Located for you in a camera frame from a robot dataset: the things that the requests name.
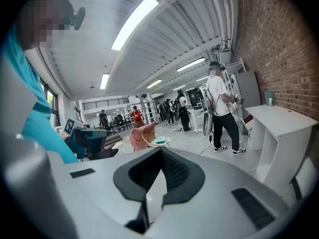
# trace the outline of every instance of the fluorescent light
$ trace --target fluorescent light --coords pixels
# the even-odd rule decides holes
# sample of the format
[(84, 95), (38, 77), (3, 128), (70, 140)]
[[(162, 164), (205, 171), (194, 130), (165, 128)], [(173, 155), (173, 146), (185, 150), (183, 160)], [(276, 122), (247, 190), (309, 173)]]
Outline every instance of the fluorescent light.
[(112, 50), (121, 50), (126, 40), (129, 38), (133, 30), (138, 24), (150, 13), (153, 8), (158, 5), (156, 0), (143, 0), (140, 5), (133, 11), (131, 16), (125, 22), (118, 36), (116, 37)]
[(101, 81), (101, 86), (100, 86), (100, 90), (105, 89), (106, 83), (108, 82), (109, 76), (110, 76), (110, 74), (103, 74), (103, 76), (102, 76), (102, 81)]
[(200, 79), (198, 79), (198, 80), (196, 80), (196, 81), (199, 82), (199, 81), (201, 81), (201, 80), (207, 79), (208, 77), (209, 77), (209, 76), (206, 76), (206, 77), (200, 78)]
[(181, 89), (181, 88), (184, 88), (186, 85), (183, 85), (183, 86), (180, 86), (180, 87), (178, 87), (178, 88), (176, 88), (176, 89), (173, 89), (173, 90), (178, 90), (178, 89)]
[(147, 88), (147, 89), (149, 89), (149, 88), (151, 88), (151, 87), (155, 86), (157, 83), (160, 83), (160, 82), (161, 82), (161, 79), (159, 79), (159, 80), (155, 81), (154, 83), (150, 84), (150, 85), (149, 85), (149, 86), (147, 86), (146, 88)]
[(199, 58), (199, 59), (197, 59), (197, 60), (195, 60), (195, 61), (193, 61), (193, 62), (190, 62), (189, 64), (184, 65), (183, 67), (180, 67), (180, 68), (176, 69), (176, 71), (180, 72), (181, 70), (184, 70), (184, 69), (186, 69), (186, 68), (188, 68), (188, 67), (191, 67), (191, 66), (193, 66), (193, 65), (196, 65), (196, 64), (198, 64), (198, 63), (200, 63), (200, 62), (202, 62), (202, 61), (205, 61), (205, 58), (204, 58), (204, 57)]

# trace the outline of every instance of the white sneaker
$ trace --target white sneaker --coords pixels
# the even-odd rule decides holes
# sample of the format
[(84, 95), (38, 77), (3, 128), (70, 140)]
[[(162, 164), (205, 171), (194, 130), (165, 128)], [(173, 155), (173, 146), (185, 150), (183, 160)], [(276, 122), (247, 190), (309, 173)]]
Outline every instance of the white sneaker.
[(227, 150), (227, 146), (221, 146), (220, 148), (215, 148), (215, 152), (219, 152), (219, 151), (223, 151), (223, 150)]
[(233, 155), (238, 155), (238, 154), (242, 154), (245, 153), (246, 149), (245, 148), (241, 148), (239, 150), (233, 150)]

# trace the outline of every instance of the brick wall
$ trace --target brick wall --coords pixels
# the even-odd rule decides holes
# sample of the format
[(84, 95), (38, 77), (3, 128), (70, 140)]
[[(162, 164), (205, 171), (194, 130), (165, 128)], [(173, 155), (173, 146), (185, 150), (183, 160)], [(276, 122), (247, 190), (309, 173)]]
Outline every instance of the brick wall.
[(238, 0), (238, 31), (233, 61), (242, 57), (254, 70), (261, 101), (319, 120), (319, 55), (302, 15), (290, 0)]

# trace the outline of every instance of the teal shirt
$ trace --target teal shirt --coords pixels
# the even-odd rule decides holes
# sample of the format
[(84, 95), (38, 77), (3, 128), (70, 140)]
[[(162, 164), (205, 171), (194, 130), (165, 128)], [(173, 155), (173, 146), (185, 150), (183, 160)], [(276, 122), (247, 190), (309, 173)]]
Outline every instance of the teal shirt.
[(30, 67), (16, 36), (15, 25), (7, 33), (2, 52), (21, 80), (38, 98), (27, 118), (22, 135), (35, 140), (45, 150), (59, 153), (64, 163), (78, 162), (77, 158), (50, 124), (51, 107), (49, 106), (37, 73)]

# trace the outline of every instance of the cap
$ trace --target cap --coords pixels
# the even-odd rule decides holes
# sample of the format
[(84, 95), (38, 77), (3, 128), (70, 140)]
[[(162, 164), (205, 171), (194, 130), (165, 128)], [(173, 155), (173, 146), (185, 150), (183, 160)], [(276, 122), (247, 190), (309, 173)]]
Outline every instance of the cap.
[(209, 70), (222, 70), (224, 71), (226, 68), (219, 64), (217, 61), (213, 61), (209, 64), (209, 67), (208, 67)]

